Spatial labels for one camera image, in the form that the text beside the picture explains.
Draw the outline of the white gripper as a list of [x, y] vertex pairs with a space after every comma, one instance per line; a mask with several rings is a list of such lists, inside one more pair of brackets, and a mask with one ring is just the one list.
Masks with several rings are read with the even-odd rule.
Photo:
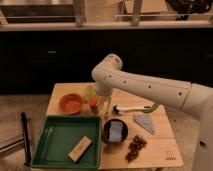
[[[103, 84], [96, 83], [95, 84], [95, 90], [96, 90], [96, 93], [98, 95], [100, 95], [100, 96], [103, 96], [103, 97], [108, 97], [109, 96], [107, 98], [106, 110], [105, 110], [105, 114], [104, 114], [104, 117], [107, 118], [108, 117], [108, 111], [109, 111], [110, 103], [111, 103], [111, 95], [112, 95], [113, 89], [111, 87], [105, 86]], [[99, 97], [99, 99], [98, 99], [98, 103], [97, 103], [98, 112], [102, 108], [103, 97]]]

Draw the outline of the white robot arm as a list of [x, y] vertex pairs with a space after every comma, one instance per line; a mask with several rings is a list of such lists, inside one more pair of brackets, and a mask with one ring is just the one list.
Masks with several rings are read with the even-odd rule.
[[122, 60], [107, 55], [92, 70], [95, 90], [110, 96], [114, 88], [182, 110], [200, 121], [191, 171], [213, 171], [213, 88], [187, 81], [122, 71]]

